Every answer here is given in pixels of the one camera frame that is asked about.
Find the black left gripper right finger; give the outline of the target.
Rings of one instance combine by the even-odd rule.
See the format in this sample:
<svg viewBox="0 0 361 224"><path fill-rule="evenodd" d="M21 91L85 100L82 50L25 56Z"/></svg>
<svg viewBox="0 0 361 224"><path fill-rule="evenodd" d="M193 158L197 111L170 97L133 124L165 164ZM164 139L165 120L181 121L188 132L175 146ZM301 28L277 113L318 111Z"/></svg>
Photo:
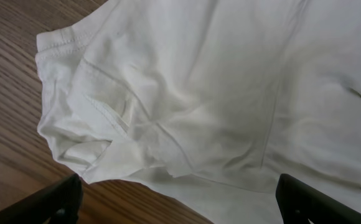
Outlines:
<svg viewBox="0 0 361 224"><path fill-rule="evenodd" d="M284 224L361 224L361 213L289 174L281 174L276 201Z"/></svg>

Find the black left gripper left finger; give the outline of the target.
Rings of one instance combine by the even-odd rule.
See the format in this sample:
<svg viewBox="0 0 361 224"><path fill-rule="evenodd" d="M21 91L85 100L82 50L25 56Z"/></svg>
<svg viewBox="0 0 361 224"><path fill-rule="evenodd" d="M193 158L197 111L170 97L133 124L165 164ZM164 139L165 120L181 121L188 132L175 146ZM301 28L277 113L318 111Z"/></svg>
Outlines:
<svg viewBox="0 0 361 224"><path fill-rule="evenodd" d="M0 224L76 224L82 181L68 176L0 211Z"/></svg>

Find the white t-shirt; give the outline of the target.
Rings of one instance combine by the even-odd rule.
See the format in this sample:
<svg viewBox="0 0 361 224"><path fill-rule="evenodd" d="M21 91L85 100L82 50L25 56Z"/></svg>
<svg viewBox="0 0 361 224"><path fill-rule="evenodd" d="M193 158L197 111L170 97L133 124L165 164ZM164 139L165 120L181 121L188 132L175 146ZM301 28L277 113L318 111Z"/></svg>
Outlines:
<svg viewBox="0 0 361 224"><path fill-rule="evenodd" d="M38 132L89 184L280 223L287 173L361 212L361 1L108 1L35 61Z"/></svg>

